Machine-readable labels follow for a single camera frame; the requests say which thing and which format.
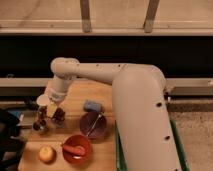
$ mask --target green bin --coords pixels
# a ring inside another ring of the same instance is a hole
[[[172,127],[172,132],[173,132],[173,135],[174,135],[175,144],[176,144],[176,148],[177,148],[177,152],[178,152],[182,171],[190,171],[188,164],[187,164],[186,157],[185,157],[185,153],[184,153],[184,150],[183,150],[183,146],[182,146],[182,143],[180,141],[180,137],[178,135],[178,131],[177,131],[177,128],[176,128],[175,121],[171,119],[170,123],[171,123],[171,127]],[[116,135],[116,166],[117,166],[117,171],[127,171],[126,162],[125,162],[125,159],[124,159],[123,149],[122,149],[122,146],[121,146],[117,126],[116,126],[116,130],[115,130],[115,135]]]

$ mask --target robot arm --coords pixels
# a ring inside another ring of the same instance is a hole
[[[112,85],[112,104],[128,171],[181,171],[163,89],[165,78],[152,65],[80,64],[56,58],[49,98],[64,100],[75,76]]]

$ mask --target wooden cutting board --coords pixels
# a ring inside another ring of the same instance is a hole
[[[87,99],[102,103],[108,126],[102,138],[91,141],[93,146],[91,161],[87,165],[76,167],[64,160],[60,144],[72,135],[81,134],[79,120],[85,113],[83,104]],[[48,121],[49,132],[47,134],[39,135],[32,130],[19,164],[19,171],[116,171],[115,120],[112,112],[111,86],[78,79],[70,86],[69,93],[61,107],[66,112],[65,126],[56,128]],[[50,165],[43,164],[37,157],[39,149],[47,144],[53,146],[57,152],[55,162]]]

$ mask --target bowl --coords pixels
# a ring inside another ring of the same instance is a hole
[[[68,163],[80,165],[89,161],[92,154],[92,145],[87,137],[83,135],[73,135],[65,141],[65,144],[72,147],[82,147],[85,150],[84,156],[76,156],[62,148],[63,157]]]
[[[79,127],[83,135],[87,136],[90,139],[96,139],[101,137],[105,133],[107,120],[104,115],[99,115],[98,112],[92,111],[84,114],[81,117]]]

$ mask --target red bowl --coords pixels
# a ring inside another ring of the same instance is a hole
[[[68,163],[71,163],[74,165],[80,165],[89,161],[92,154],[92,145],[90,143],[90,140],[87,137],[83,135],[74,135],[68,138],[65,141],[65,144],[73,146],[73,147],[81,146],[85,149],[84,156],[76,156],[74,154],[71,154],[63,150],[62,148],[63,157]]]

